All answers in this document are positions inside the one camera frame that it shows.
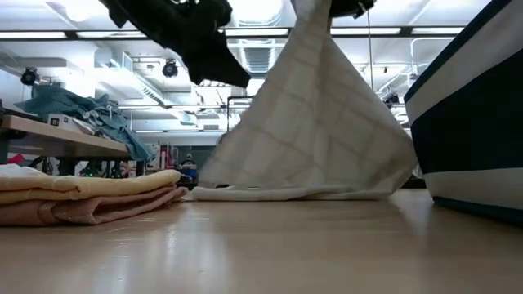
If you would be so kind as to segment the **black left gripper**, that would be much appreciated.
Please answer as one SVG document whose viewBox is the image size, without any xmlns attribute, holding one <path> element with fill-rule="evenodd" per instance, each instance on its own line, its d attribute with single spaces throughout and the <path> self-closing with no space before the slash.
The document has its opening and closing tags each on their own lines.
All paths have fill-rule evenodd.
<svg viewBox="0 0 523 294">
<path fill-rule="evenodd" d="M 227 0 L 134 0 L 134 25 L 162 47 L 191 61 L 191 81 L 245 88 L 251 79 L 218 29 L 230 22 Z"/>
</svg>

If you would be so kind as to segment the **white waffle towel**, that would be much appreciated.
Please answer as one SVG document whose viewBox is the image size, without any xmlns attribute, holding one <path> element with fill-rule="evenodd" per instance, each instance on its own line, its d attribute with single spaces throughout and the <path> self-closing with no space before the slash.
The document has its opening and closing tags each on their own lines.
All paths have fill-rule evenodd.
<svg viewBox="0 0 523 294">
<path fill-rule="evenodd" d="M 266 80 L 204 164 L 197 201 L 367 200 L 417 166 L 411 137 L 332 39 L 331 0 L 296 0 Z"/>
</svg>

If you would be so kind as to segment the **yellow checked towel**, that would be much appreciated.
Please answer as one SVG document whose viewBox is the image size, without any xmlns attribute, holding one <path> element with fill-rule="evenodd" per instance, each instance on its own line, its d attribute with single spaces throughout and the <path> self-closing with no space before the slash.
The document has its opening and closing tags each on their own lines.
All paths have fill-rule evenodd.
<svg viewBox="0 0 523 294">
<path fill-rule="evenodd" d="M 0 205 L 28 200 L 79 200 L 142 194 L 173 186 L 181 173 L 164 170 L 148 176 L 112 179 L 81 176 L 50 176 L 31 167 L 0 165 Z"/>
</svg>

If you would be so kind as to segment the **pink towel with white stripes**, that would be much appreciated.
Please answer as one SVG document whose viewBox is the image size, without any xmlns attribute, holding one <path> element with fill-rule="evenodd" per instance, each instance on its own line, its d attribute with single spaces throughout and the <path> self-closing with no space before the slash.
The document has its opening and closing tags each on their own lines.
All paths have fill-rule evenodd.
<svg viewBox="0 0 523 294">
<path fill-rule="evenodd" d="M 166 207 L 187 193 L 187 188 L 173 186 L 121 197 L 30 200 L 1 205 L 0 226 L 99 225 Z"/>
</svg>

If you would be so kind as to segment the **teal cloth pile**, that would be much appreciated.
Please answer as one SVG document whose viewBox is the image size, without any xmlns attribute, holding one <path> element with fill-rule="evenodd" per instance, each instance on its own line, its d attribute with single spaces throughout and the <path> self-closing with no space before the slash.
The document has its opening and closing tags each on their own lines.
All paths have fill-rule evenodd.
<svg viewBox="0 0 523 294">
<path fill-rule="evenodd" d="M 51 114 L 64 114 L 90 124 L 111 140 L 125 144 L 134 161 L 149 160 L 153 155 L 130 130 L 127 118 L 107 94 L 83 97 L 58 86 L 38 85 L 32 87 L 30 99 L 15 106 L 44 120 Z"/>
</svg>

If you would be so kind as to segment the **navy fabric storage bin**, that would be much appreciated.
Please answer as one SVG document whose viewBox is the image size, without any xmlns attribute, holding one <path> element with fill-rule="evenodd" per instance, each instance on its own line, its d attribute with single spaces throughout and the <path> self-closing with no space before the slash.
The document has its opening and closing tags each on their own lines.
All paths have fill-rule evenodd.
<svg viewBox="0 0 523 294">
<path fill-rule="evenodd" d="M 490 0 L 405 106 L 434 203 L 523 227 L 523 0 Z"/>
</svg>

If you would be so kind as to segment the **small white box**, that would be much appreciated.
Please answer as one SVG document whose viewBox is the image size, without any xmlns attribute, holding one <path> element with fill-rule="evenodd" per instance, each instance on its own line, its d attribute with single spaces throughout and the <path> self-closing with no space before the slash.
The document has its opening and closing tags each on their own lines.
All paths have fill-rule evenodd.
<svg viewBox="0 0 523 294">
<path fill-rule="evenodd" d="M 63 128 L 68 131 L 87 135 L 93 135 L 95 133 L 95 129 L 90 124 L 64 114 L 50 114 L 47 122 L 54 127 Z"/>
</svg>

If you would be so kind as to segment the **black metal stand frame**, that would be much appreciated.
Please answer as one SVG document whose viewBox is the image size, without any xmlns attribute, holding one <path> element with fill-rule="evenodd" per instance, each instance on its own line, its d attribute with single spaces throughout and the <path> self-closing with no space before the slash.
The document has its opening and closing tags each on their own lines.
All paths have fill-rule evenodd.
<svg viewBox="0 0 523 294">
<path fill-rule="evenodd" d="M 231 129 L 231 115 L 233 109 L 248 109 L 252 104 L 253 96 L 229 96 L 226 100 L 226 130 Z"/>
</svg>

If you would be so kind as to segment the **wooden workbench grey frame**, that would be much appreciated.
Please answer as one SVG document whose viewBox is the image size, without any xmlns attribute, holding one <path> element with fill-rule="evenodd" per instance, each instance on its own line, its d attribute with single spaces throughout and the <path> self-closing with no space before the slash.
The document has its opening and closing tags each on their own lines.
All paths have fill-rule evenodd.
<svg viewBox="0 0 523 294">
<path fill-rule="evenodd" d="M 77 161 L 123 161 L 131 158 L 127 146 L 117 141 L 69 131 L 27 118 L 6 115 L 0 119 L 0 164 L 9 153 L 65 160 L 66 173 Z"/>
</svg>

